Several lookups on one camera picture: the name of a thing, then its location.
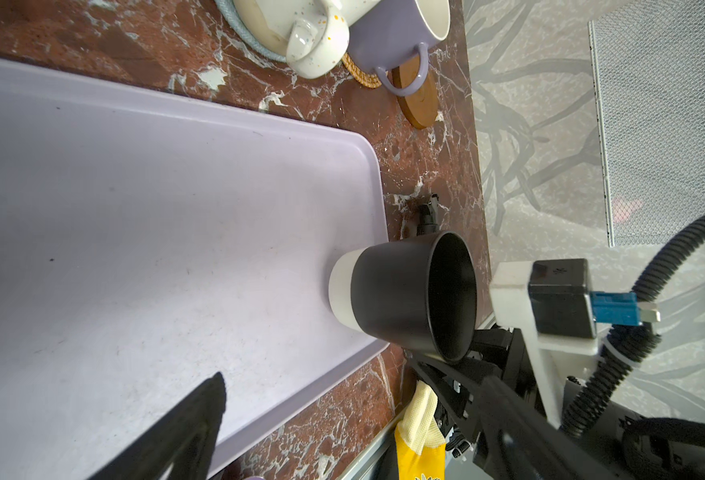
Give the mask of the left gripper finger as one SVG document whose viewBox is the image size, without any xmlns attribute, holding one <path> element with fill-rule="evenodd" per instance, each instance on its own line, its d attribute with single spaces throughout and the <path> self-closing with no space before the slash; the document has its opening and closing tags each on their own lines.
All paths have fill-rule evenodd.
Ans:
<svg viewBox="0 0 705 480">
<path fill-rule="evenodd" d="M 206 479 L 226 413 L 220 372 L 204 380 L 94 479 Z"/>
</svg>

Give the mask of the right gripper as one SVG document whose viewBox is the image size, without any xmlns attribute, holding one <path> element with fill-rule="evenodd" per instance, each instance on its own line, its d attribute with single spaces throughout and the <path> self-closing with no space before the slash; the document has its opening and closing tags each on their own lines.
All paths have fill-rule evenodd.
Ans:
<svg viewBox="0 0 705 480">
<path fill-rule="evenodd" d="M 599 428 L 577 441 L 544 418 L 522 334 L 473 332 L 456 364 L 405 350 L 407 363 L 447 412 L 449 445 L 493 479 L 630 479 L 617 433 Z"/>
</svg>

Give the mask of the black mug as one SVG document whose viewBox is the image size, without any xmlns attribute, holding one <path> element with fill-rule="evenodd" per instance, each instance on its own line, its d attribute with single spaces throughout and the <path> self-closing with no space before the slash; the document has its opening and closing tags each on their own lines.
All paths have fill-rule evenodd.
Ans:
<svg viewBox="0 0 705 480">
<path fill-rule="evenodd" d="M 445 363 L 466 356 L 478 308 L 469 249 L 450 231 L 342 255 L 328 300 L 342 325 Z"/>
</svg>

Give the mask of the lavender mug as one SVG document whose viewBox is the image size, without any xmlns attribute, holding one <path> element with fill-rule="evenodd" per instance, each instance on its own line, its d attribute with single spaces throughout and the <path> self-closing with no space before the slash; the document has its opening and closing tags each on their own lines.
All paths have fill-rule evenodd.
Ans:
<svg viewBox="0 0 705 480">
<path fill-rule="evenodd" d="M 348 55 L 366 74 L 398 97 L 414 94 L 428 74 L 428 50 L 440 44 L 450 30 L 448 0 L 382 0 L 350 29 Z M 396 87 L 387 72 L 411 58 L 419 59 L 416 78 Z"/>
</svg>

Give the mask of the white speckled mug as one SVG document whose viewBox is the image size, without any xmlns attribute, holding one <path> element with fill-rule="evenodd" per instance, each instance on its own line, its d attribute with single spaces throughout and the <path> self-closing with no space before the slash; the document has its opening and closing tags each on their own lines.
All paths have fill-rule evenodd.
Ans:
<svg viewBox="0 0 705 480">
<path fill-rule="evenodd" d="M 236 1 L 246 31 L 298 76 L 316 79 L 342 61 L 350 29 L 377 0 Z"/>
</svg>

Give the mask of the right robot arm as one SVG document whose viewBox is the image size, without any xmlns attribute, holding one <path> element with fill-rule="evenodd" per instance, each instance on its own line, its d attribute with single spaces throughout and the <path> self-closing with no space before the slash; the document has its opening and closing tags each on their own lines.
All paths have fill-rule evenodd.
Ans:
<svg viewBox="0 0 705 480">
<path fill-rule="evenodd" d="M 610 403 L 576 440 L 549 426 L 519 330 L 477 330 L 456 364 L 405 356 L 437 395 L 449 454 L 495 479 L 705 479 L 705 424 Z"/>
</svg>

